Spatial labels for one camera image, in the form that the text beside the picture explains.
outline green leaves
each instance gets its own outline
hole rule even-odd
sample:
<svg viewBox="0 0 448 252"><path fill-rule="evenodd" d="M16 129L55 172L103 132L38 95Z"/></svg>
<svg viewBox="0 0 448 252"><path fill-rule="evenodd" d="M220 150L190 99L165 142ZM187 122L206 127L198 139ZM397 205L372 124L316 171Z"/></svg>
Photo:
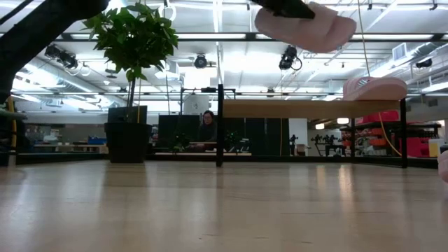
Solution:
<svg viewBox="0 0 448 252"><path fill-rule="evenodd" d="M104 56L116 65L117 72L126 71L129 82L135 78L147 81L142 74L144 68L157 67L163 71L160 61L173 55L178 46L172 22L141 3L100 13L84 21L84 25L92 30L91 38L98 34L95 50L104 50Z"/></svg>

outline black pole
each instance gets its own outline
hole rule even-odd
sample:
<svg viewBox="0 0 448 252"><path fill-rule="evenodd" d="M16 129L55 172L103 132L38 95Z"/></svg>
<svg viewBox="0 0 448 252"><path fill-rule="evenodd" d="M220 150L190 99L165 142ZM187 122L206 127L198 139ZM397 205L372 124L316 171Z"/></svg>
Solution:
<svg viewBox="0 0 448 252"><path fill-rule="evenodd" d="M407 168L406 98L400 101L400 122L401 122L401 167Z"/></svg>
<svg viewBox="0 0 448 252"><path fill-rule="evenodd" d="M216 149L216 166L223 166L224 156L224 119L223 119L223 105L224 105L224 87L223 84L218 85L218 146Z"/></svg>
<svg viewBox="0 0 448 252"><path fill-rule="evenodd" d="M355 118L350 119L351 121L351 127L350 127L350 158L351 161L354 162L355 160L355 152L356 152L356 146L355 146L355 142L356 142L356 128L355 128Z"/></svg>
<svg viewBox="0 0 448 252"><path fill-rule="evenodd" d="M181 116L183 113L183 87L181 87Z"/></svg>

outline black frame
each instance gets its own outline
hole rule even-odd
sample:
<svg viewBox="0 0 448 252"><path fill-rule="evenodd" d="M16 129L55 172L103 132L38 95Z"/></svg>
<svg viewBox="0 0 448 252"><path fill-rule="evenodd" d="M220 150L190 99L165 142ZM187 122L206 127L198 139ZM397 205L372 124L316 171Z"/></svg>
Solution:
<svg viewBox="0 0 448 252"><path fill-rule="evenodd" d="M216 167L222 167L224 162L224 136L225 136L225 126L223 119L223 105L224 105L224 86L223 84L218 85L218 142L216 149ZM401 150L401 168L406 169L408 166L407 160L407 121L406 121L406 98L400 100L400 128L401 128L401 141L402 141L402 150ZM351 154L348 158L334 158L334 157L294 157L293 161L291 158L285 157L226 157L226 160L239 160L239 161L272 161L272 162L344 162L348 161L351 163L372 163L379 165L397 165L398 159L396 157L382 157L371 158L371 157L356 157L355 156L355 119L351 119Z"/></svg>

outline cable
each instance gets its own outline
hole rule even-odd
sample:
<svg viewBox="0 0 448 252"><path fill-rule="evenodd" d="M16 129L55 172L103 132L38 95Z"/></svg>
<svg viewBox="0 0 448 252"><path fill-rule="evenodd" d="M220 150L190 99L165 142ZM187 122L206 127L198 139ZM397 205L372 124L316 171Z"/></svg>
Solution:
<svg viewBox="0 0 448 252"><path fill-rule="evenodd" d="M361 17L361 3L358 0L358 14L359 14L359 25L361 28L361 35L363 37L363 48L364 48L364 58L365 58L365 66L367 68L367 74L370 77L370 69L369 69L369 62L367 60L367 50L365 49L365 39L364 39L364 28L363 28L363 19ZM381 112L378 112L378 116L379 116L379 122L381 123L381 128L383 129L383 134L384 134L384 138L386 139L387 143L389 144L389 146L392 148L392 150L394 150L400 157L401 157L401 153L395 148L393 147L392 143L389 141L389 139L387 138L386 135L386 130L384 129L384 123L383 123L383 118L381 117Z"/></svg>
<svg viewBox="0 0 448 252"><path fill-rule="evenodd" d="M4 24L6 21L8 21L10 18L12 18L15 14L19 13L21 10L23 10L25 7L27 7L27 5L30 4L32 1L33 0L25 0L22 3L20 3L10 13L4 15L0 19L0 25Z"/></svg>
<svg viewBox="0 0 448 252"><path fill-rule="evenodd" d="M358 0L358 15L359 15L359 25L361 26L361 36L363 37L363 48L364 48L364 58L365 58L365 67L367 68L367 73L370 77L370 69L369 62L367 60L367 50L365 49L365 39L364 39L364 28L363 28L363 19L361 17L361 3Z"/></svg>
<svg viewBox="0 0 448 252"><path fill-rule="evenodd" d="M300 62L300 67L298 69L295 69L295 68L291 67L291 69L294 70L294 71L299 71L303 67L303 62L302 62L302 60L299 59L299 57L296 57L296 59Z"/></svg>

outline pink object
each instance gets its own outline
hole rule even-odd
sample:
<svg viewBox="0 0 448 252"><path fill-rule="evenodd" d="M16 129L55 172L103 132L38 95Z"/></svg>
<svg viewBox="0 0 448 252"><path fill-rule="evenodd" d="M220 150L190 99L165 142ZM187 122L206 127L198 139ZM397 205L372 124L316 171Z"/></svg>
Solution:
<svg viewBox="0 0 448 252"><path fill-rule="evenodd" d="M356 22L339 17L337 11L311 2L314 19L274 17L262 8L255 18L255 26L264 35L298 46L314 53L328 53L347 43L356 31Z"/></svg>
<svg viewBox="0 0 448 252"><path fill-rule="evenodd" d="M400 152L402 152L402 144L400 141ZM407 156L413 158L429 158L429 138L408 137L407 142Z"/></svg>
<svg viewBox="0 0 448 252"><path fill-rule="evenodd" d="M348 80L343 92L345 101L398 101L406 97L407 85L394 77L362 77Z"/></svg>
<svg viewBox="0 0 448 252"><path fill-rule="evenodd" d="M448 183L448 151L445 151L438 158L439 161L439 175L443 181Z"/></svg>

